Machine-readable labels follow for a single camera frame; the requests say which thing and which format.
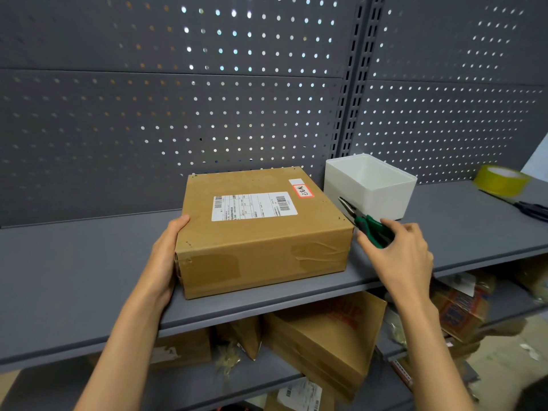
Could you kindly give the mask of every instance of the barcode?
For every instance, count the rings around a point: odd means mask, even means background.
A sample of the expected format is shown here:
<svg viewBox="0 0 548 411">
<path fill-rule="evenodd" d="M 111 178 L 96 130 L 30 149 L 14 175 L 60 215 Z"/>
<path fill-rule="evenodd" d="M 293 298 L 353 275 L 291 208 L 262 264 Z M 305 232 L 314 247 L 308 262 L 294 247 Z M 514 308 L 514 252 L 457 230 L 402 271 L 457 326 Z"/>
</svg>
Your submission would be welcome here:
<svg viewBox="0 0 548 411">
<path fill-rule="evenodd" d="M 276 196 L 276 200 L 278 201 L 280 210 L 289 210 L 289 204 L 287 203 L 285 196 Z"/>
</svg>

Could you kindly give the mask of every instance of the tape roll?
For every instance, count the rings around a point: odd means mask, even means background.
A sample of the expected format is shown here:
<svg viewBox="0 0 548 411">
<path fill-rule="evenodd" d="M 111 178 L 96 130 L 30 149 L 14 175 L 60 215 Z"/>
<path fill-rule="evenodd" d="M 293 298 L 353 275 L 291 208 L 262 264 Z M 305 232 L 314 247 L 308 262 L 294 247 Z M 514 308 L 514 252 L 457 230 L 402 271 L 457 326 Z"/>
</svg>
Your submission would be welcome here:
<svg viewBox="0 0 548 411">
<path fill-rule="evenodd" d="M 479 169 L 474 183 L 480 189 L 503 196 L 515 196 L 531 179 L 530 176 L 506 167 L 484 164 Z"/>
</svg>

